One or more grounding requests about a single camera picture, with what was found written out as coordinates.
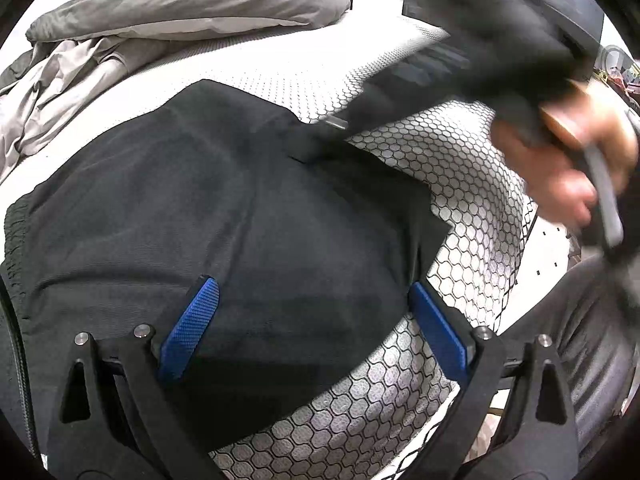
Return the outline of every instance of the hexagon pattern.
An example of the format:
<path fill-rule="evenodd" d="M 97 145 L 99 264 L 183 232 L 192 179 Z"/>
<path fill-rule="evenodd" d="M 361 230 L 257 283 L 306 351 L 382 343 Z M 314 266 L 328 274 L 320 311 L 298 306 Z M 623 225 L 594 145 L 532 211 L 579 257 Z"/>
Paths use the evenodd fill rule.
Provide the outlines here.
<path fill-rule="evenodd" d="M 291 34 L 283 27 L 197 43 L 105 92 L 69 124 L 68 134 L 93 138 L 202 78 L 317 121 L 353 99 L 366 77 L 444 34 L 403 16 L 381 20 L 347 13 L 319 30 Z M 123 100 L 124 94 L 134 97 Z M 534 206 L 488 140 L 491 119 L 481 104 L 449 102 L 351 142 L 430 186 L 433 212 L 452 229 L 428 279 L 473 324 L 495 325 Z M 449 393 L 408 314 L 330 391 L 211 455 L 230 479 L 366 480 L 404 448 Z"/>

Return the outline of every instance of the white mattress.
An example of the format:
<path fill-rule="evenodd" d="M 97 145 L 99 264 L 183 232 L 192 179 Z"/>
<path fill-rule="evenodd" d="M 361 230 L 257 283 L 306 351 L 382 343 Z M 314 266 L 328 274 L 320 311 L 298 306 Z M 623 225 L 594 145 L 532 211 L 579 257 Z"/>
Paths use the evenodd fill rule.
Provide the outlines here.
<path fill-rule="evenodd" d="M 367 75 L 442 34 L 402 16 L 348 12 L 320 30 L 272 30 L 194 45 L 89 104 L 2 183 L 0 212 L 104 131 L 158 108 L 200 79 L 235 86 L 310 122 L 344 106 Z M 532 219 L 525 220 L 522 182 L 488 140 L 491 118 L 481 104 L 451 102 L 351 140 L 430 184 L 434 213 L 453 228 L 429 279 L 447 304 L 473 324 L 488 325 L 506 302 Z M 364 480 L 404 448 L 450 391 L 407 315 L 329 392 L 212 456 L 230 478 Z"/>

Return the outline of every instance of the human hand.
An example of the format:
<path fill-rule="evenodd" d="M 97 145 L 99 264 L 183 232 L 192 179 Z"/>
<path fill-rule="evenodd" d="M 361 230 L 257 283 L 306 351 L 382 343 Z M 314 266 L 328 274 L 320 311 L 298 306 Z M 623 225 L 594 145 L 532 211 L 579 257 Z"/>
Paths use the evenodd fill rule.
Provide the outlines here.
<path fill-rule="evenodd" d="M 541 107 L 543 121 L 573 150 L 597 143 L 620 193 L 638 160 L 638 140 L 625 116 L 628 107 L 599 81 L 575 86 L 576 91 L 567 99 Z M 569 229 L 590 223 L 596 190 L 562 150 L 551 145 L 526 146 L 514 126 L 498 120 L 492 124 L 491 140 L 504 153 L 507 166 L 526 181 L 527 194 L 538 204 L 542 218 Z"/>

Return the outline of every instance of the blue gripper pad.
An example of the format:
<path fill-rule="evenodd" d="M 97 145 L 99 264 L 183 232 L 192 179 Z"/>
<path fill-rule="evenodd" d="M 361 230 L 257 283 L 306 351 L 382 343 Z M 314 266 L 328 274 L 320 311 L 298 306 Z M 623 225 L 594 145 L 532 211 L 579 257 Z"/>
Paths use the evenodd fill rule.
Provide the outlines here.
<path fill-rule="evenodd" d="M 427 340 L 444 375 L 460 386 L 465 386 L 468 381 L 467 365 L 472 356 L 468 355 L 467 348 L 446 315 L 419 282 L 415 282 L 409 289 L 408 299 L 409 309 L 414 314 L 422 335 Z M 450 308 L 444 305 L 442 300 L 439 303 L 443 309 Z"/>
<path fill-rule="evenodd" d="M 219 301 L 218 282 L 207 278 L 162 343 L 158 368 L 161 381 L 171 382 L 182 376 L 209 321 L 216 313 Z"/>

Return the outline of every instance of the gray pants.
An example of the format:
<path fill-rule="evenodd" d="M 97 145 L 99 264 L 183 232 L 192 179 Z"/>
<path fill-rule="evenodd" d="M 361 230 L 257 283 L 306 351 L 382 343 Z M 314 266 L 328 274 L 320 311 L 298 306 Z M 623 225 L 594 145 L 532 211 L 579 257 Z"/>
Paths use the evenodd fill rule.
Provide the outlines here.
<path fill-rule="evenodd" d="M 606 438 L 634 368 L 635 341 L 619 300 L 603 261 L 591 258 L 569 270 L 502 336 L 533 341 L 546 333 L 553 338 L 574 404 L 581 464 Z"/>

